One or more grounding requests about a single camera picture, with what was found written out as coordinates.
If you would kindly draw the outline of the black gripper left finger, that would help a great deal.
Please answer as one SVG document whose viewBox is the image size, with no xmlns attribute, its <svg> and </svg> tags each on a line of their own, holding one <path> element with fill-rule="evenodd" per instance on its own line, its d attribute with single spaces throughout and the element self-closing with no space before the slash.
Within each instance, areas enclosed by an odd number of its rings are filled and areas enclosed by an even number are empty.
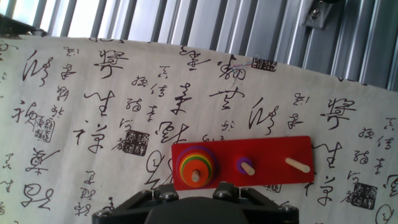
<svg viewBox="0 0 398 224">
<path fill-rule="evenodd" d="M 145 223 L 153 208 L 178 199 L 173 184 L 161 185 L 155 190 L 141 190 L 112 210 L 103 208 L 92 214 L 92 224 Z"/>
</svg>

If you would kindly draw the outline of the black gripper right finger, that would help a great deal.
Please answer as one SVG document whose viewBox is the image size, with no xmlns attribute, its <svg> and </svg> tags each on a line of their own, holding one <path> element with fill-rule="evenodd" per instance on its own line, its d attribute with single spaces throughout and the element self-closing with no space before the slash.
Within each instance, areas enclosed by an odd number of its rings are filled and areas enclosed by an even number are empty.
<svg viewBox="0 0 398 224">
<path fill-rule="evenodd" d="M 299 224 L 299 209 L 285 203 L 278 205 L 251 187 L 236 187 L 221 182 L 213 192 L 213 200 L 226 202 L 225 208 L 231 215 L 243 215 L 247 223 L 289 223 Z"/>
</svg>

